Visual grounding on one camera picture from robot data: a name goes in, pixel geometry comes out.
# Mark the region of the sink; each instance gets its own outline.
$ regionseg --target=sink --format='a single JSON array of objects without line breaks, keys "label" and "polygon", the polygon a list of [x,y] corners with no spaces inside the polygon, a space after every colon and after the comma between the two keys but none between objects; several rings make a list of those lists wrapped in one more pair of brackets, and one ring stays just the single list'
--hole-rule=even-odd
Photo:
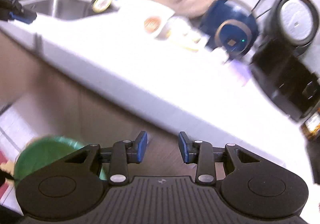
[{"label": "sink", "polygon": [[91,6],[91,0],[22,0],[23,7],[62,20],[75,20],[96,14],[117,11],[111,6],[102,13],[95,13]]}]

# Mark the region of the orange label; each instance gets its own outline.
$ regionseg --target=orange label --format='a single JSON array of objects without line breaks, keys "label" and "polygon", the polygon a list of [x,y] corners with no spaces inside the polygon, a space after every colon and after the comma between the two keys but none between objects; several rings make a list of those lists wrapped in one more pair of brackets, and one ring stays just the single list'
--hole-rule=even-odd
[{"label": "orange label", "polygon": [[155,32],[161,24],[159,17],[149,17],[144,21],[144,29],[148,33]]}]

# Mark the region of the black appliance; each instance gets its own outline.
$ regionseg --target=black appliance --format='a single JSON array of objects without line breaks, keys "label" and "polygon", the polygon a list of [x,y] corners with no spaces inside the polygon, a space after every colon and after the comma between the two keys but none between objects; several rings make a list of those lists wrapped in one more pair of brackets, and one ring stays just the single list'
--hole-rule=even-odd
[{"label": "black appliance", "polygon": [[[147,148],[142,131],[111,148],[90,144],[20,180],[24,216],[0,206],[0,223],[306,224],[299,215],[308,187],[296,174],[236,144],[216,148],[181,132],[178,145],[183,162],[197,164],[194,182],[190,176],[130,179],[127,164],[140,163]],[[216,180],[215,162],[224,163],[223,180]],[[102,163],[109,163],[108,181],[99,179]]]},{"label": "black appliance", "polygon": [[318,76],[298,59],[318,27],[319,15],[310,0],[276,0],[250,65],[266,95],[295,121],[307,116],[320,100]]}]

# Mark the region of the white countertop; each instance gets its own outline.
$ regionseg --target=white countertop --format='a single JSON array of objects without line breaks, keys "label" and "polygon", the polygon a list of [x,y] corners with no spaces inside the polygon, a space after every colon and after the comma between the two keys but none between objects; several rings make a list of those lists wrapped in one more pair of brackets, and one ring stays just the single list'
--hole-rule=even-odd
[{"label": "white countertop", "polygon": [[[253,6],[257,0],[243,1]],[[320,0],[313,1],[320,8]],[[272,3],[264,1],[257,14]],[[161,128],[185,131],[214,146],[237,143],[275,163],[284,162],[309,187],[301,217],[318,223],[320,186],[313,184],[299,126],[253,80],[244,87],[237,84],[212,53],[124,35],[117,13],[68,22],[39,14],[31,25],[1,22],[0,28],[30,50],[35,34],[42,35],[39,55],[44,60]]]}]

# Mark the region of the green cup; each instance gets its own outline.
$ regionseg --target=green cup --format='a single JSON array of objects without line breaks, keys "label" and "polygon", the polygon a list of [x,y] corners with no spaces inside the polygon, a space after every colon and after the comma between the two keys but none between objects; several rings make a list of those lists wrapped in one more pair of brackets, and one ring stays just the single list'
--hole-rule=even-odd
[{"label": "green cup", "polygon": [[[63,136],[47,136],[33,141],[21,152],[14,166],[15,186],[31,173],[83,147],[80,142]],[[100,179],[107,179],[103,169]]]}]

